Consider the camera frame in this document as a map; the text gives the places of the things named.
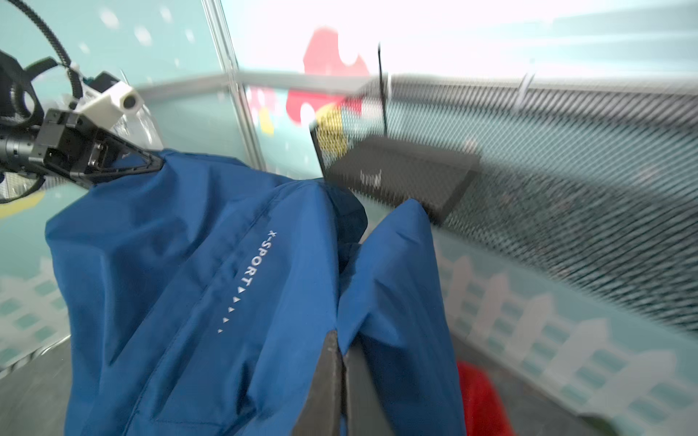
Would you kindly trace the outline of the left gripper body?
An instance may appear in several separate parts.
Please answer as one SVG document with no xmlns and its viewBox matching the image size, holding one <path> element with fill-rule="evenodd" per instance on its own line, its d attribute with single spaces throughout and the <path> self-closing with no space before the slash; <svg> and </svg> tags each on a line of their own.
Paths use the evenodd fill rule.
<svg viewBox="0 0 698 436">
<path fill-rule="evenodd" d="M 90 188 L 120 177 L 116 161 L 127 154 L 123 138 L 81 114 L 51 109 L 33 139 L 29 165 Z"/>
</svg>

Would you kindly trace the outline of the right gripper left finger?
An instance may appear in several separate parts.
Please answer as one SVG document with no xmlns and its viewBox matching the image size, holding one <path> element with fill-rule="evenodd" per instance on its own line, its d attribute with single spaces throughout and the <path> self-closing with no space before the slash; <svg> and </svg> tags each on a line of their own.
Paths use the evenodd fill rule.
<svg viewBox="0 0 698 436">
<path fill-rule="evenodd" d="M 292 435 L 339 436 L 344 392 L 344 362 L 336 331 L 325 336 L 310 390 Z"/>
</svg>

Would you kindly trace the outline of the blue jacket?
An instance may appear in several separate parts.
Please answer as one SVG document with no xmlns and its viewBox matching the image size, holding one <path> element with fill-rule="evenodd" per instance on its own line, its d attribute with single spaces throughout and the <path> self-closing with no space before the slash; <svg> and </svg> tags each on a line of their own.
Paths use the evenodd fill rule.
<svg viewBox="0 0 698 436">
<path fill-rule="evenodd" d="M 69 313 L 68 435 L 287 435 L 333 339 L 397 435 L 463 435 L 431 225 L 350 192 L 167 151 L 48 221 Z"/>
</svg>

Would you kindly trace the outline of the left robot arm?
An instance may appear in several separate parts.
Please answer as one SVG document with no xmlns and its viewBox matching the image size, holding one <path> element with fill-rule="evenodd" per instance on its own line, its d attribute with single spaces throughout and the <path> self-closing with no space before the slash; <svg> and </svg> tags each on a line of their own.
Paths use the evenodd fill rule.
<svg viewBox="0 0 698 436">
<path fill-rule="evenodd" d="M 144 101 L 136 89 L 107 72 L 84 76 L 40 15 L 24 1 L 13 5 L 56 54 L 28 66 L 1 54 L 1 202 L 31 196 L 49 179 L 90 189 L 160 171 L 164 160 L 157 152 L 114 131 L 142 111 Z M 65 69 L 71 95 L 65 108 L 44 108 L 34 82 L 58 67 Z"/>
</svg>

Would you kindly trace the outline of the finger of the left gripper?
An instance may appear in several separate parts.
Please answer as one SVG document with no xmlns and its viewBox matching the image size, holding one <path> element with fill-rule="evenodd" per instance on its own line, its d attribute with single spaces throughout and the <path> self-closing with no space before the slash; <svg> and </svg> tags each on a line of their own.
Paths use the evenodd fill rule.
<svg viewBox="0 0 698 436">
<path fill-rule="evenodd" d="M 95 163 L 96 185 L 131 175 L 156 173 L 165 164 L 158 153 L 151 153 L 120 139 L 98 143 L 95 150 L 98 151 Z"/>
</svg>

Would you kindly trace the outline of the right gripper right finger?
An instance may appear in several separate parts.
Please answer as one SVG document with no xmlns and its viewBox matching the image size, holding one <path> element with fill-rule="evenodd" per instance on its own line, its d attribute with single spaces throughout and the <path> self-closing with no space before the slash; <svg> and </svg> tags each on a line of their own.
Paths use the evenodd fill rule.
<svg viewBox="0 0 698 436">
<path fill-rule="evenodd" d="M 345 417 L 351 436 L 393 436 L 359 339 L 344 356 Z"/>
</svg>

